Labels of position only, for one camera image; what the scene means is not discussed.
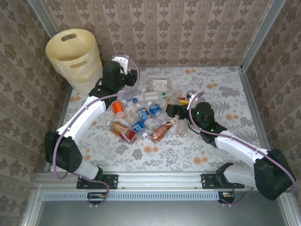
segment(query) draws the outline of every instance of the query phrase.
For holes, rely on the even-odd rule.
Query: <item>trash bin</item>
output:
[[[58,33],[46,45],[46,55],[54,69],[79,93],[89,93],[103,76],[96,39],[87,30]]]

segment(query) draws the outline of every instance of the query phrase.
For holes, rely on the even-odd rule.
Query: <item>table surface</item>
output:
[[[201,101],[210,103],[217,122],[239,138],[260,146],[239,70],[237,67],[145,68],[141,70],[137,98],[143,101],[141,90],[148,78],[169,78],[172,92],[203,91]],[[73,90],[64,123],[86,98],[87,95]],[[132,111],[132,103],[125,110]],[[79,143],[83,158],[104,171],[215,171],[226,162],[244,165],[234,155],[206,144],[190,130],[186,137],[177,137],[176,126],[157,145],[149,140],[129,145],[108,130],[109,120],[116,120],[111,107],[92,123]]]

